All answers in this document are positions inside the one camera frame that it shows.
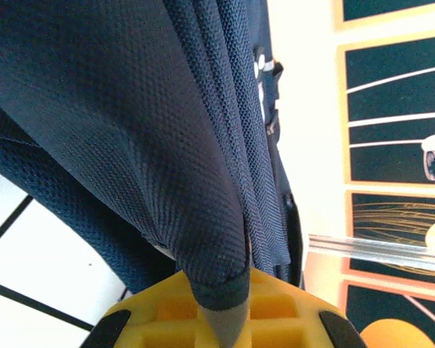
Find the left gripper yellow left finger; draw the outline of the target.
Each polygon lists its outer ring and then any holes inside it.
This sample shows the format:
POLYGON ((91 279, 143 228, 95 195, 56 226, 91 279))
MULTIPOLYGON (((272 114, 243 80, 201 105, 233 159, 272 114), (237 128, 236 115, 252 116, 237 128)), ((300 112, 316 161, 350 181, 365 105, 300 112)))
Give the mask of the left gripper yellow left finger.
POLYGON ((219 347, 181 271, 113 305, 82 347, 219 347))

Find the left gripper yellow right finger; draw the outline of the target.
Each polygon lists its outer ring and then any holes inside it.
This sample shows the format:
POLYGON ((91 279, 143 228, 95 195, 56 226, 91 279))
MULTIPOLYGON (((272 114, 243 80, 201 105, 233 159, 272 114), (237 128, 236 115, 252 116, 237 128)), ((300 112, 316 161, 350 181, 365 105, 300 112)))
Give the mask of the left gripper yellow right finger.
POLYGON ((249 312, 236 347, 365 347, 337 307, 260 270, 251 271, 249 312))

